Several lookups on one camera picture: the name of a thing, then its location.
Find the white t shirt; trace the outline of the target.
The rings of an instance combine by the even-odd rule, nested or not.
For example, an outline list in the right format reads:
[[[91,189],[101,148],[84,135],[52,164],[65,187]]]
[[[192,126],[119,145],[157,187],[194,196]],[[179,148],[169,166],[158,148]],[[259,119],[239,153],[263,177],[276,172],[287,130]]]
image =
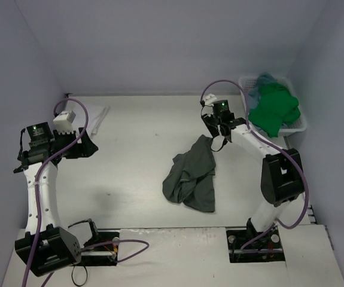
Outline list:
[[[110,106],[86,104],[86,109],[89,115],[89,122],[87,125],[87,134],[90,138],[98,133],[98,129],[107,115]]]

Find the grey t shirt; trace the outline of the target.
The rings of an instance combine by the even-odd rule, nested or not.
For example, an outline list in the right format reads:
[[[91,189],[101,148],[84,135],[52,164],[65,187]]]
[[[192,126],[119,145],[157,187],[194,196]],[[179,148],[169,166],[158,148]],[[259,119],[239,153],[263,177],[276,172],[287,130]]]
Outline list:
[[[216,162],[211,144],[211,138],[201,135],[189,151],[173,158],[173,165],[162,183],[166,200],[199,212],[215,212]]]

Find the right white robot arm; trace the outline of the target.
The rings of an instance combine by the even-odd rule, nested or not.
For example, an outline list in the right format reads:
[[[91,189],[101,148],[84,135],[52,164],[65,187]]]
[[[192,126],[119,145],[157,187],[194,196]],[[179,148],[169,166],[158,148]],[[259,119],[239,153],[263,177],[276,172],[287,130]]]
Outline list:
[[[263,201],[246,223],[246,243],[241,252],[252,253],[249,246],[259,246],[273,230],[284,209],[300,194],[307,193],[300,154],[296,149],[275,145],[251,128],[242,117],[236,118],[227,100],[201,100],[201,119],[212,137],[221,135],[223,145],[230,142],[243,148],[261,164],[260,190]]]

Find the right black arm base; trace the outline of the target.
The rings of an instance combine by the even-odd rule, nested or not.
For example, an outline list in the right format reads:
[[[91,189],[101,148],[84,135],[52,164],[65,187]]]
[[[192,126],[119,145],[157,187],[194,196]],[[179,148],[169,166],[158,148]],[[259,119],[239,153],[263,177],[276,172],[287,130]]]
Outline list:
[[[229,261],[232,264],[285,261],[282,242],[277,227],[243,249],[241,247],[249,240],[246,230],[227,229],[226,239]]]

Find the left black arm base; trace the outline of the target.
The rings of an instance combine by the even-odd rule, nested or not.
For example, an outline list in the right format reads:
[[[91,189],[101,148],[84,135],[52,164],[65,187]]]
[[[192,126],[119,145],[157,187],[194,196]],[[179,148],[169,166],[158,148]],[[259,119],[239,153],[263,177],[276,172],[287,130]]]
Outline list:
[[[120,232],[118,230],[98,229],[91,218],[68,225],[68,231],[77,237],[81,249],[97,243],[120,239]],[[118,245],[115,244],[105,244],[83,251],[81,254],[81,261],[72,266],[71,280],[74,286],[84,286],[87,283],[89,278],[87,267],[116,266],[117,255]],[[81,267],[82,270],[85,271],[83,283],[78,283],[75,278],[76,267]]]

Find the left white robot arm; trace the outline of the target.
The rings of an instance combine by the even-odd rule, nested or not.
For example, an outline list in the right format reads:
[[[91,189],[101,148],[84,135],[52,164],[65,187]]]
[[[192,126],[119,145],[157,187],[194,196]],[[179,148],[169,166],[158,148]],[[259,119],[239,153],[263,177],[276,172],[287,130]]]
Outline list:
[[[100,236],[84,230],[78,239],[62,227],[57,209],[56,179],[62,159],[91,157],[98,147],[86,128],[60,133],[47,122],[25,128],[30,137],[29,150],[21,149],[20,166],[14,173],[24,173],[28,185],[28,222],[25,235],[15,242],[15,251],[37,277],[81,261],[81,247],[95,250]]]

